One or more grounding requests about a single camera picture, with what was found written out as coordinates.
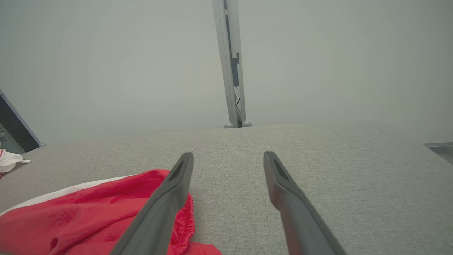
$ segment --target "gray textured surface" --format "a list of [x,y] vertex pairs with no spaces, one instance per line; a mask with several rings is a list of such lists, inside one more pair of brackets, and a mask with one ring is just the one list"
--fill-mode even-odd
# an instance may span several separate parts
[[170,169],[194,154],[194,241],[224,255],[287,254],[262,166],[272,150],[350,255],[452,254],[453,166],[374,123],[313,123],[46,146],[0,179],[0,211],[82,182]]

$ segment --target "dark panel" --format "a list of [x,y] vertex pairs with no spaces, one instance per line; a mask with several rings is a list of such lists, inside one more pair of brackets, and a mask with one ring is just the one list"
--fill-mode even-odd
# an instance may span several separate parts
[[2,123],[8,133],[10,133],[25,152],[39,147],[38,143],[33,139],[2,96],[0,96],[0,123]]

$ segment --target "clothing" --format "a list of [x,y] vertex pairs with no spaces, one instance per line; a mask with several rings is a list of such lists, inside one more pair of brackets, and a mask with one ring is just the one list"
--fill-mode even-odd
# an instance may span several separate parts
[[[107,255],[168,173],[151,170],[10,210],[0,216],[0,251]],[[190,242],[194,232],[189,194],[176,214],[167,254],[220,254],[213,245]]]

